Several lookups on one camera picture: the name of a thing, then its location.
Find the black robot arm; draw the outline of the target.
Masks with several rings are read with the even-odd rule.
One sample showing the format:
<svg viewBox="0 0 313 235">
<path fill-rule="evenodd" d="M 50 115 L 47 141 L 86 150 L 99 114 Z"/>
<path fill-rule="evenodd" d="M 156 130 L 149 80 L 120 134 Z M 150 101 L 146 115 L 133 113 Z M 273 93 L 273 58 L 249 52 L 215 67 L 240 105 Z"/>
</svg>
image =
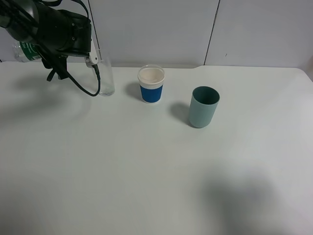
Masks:
<svg viewBox="0 0 313 235">
<path fill-rule="evenodd" d="M 41 57 L 47 80 L 54 74 L 59 79 L 69 77 L 67 58 L 88 57 L 91 52 L 91 21 L 64 9 L 56 9 L 61 2 L 44 0 L 2 0 L 0 25 L 23 45 L 30 44 Z"/>
</svg>

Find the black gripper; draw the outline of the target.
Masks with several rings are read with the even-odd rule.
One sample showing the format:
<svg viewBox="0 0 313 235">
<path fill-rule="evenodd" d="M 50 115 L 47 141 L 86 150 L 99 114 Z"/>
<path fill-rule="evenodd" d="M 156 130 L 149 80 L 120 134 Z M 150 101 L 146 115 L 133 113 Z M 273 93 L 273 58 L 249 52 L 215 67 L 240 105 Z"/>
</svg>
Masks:
<svg viewBox="0 0 313 235">
<path fill-rule="evenodd" d="M 67 10 L 39 9 L 39 28 L 36 37 L 49 53 L 40 49 L 42 63 L 51 69 L 47 81 L 55 74 L 67 78 L 67 56 L 86 57 L 91 52 L 91 21 L 84 15 Z"/>
</svg>

